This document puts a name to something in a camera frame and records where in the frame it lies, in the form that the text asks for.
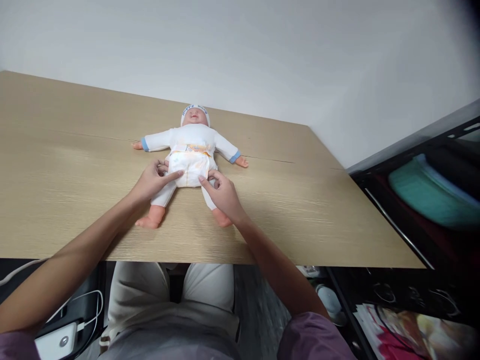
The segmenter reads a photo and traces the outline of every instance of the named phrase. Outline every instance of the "white knit hat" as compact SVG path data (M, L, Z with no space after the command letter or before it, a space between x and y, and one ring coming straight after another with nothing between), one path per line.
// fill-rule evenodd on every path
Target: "white knit hat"
M208 123L208 127L210 127L210 116L209 116L209 113L208 111L201 105L188 105L185 110L183 110L183 112L181 113L181 120L180 120L180 126L182 126L184 124L184 119L185 119L185 114L187 113L188 110L192 109L192 108L197 108L197 109L200 109L202 110L204 113L205 113L205 116L206 116L206 122Z

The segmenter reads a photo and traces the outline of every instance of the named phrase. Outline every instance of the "magazine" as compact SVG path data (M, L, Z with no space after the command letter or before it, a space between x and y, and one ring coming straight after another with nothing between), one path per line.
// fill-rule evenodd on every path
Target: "magazine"
M373 304L354 313L378 359L471 359L479 334L468 325Z

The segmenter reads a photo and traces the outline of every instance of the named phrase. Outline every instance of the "table surface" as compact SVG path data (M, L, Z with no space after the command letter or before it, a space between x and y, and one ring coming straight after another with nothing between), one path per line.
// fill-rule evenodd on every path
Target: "table surface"
M0 72L0 257L45 258L128 193L168 151L131 142L178 127L186 104ZM298 265L423 268L304 125L209 109L249 168L215 154L251 218ZM142 209L148 211L148 204ZM157 230L123 227L109 260L251 264L199 188L180 188Z

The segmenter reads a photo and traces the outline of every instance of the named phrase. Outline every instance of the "doll foot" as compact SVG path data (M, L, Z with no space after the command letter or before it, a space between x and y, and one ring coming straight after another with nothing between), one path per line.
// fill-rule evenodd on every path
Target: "doll foot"
M135 225L145 229L156 229L160 226L160 223L152 220L148 216L145 216L141 219L138 219L135 222Z
M219 227L226 228L232 225L232 222L230 221L228 216L221 212L219 209L213 209L211 213L213 214L213 217L215 218Z
M145 229L156 229L160 226L165 215L165 208L163 206L152 205L148 216L137 220L135 225Z

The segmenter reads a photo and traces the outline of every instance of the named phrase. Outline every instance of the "doll arm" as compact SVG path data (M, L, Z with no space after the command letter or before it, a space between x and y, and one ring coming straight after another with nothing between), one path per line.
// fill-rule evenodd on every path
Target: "doll arm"
M243 168L249 166L248 161L241 156L240 150L238 147L232 145L226 138L220 135L218 132L215 132L215 149L227 159L230 164L236 163Z
M141 138L140 144L135 145L135 149L143 149L146 152L160 151L170 147L170 136L172 129L159 132L152 135L147 135Z

